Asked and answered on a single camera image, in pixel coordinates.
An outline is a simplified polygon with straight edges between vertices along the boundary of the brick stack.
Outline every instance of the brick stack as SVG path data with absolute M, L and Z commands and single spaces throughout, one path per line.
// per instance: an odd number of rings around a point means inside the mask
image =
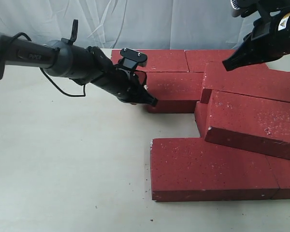
M 227 72 L 221 62 L 234 50 L 142 52 L 159 99 L 148 112 L 194 113 L 201 135 L 152 141 L 153 200 L 290 199 L 290 72 Z

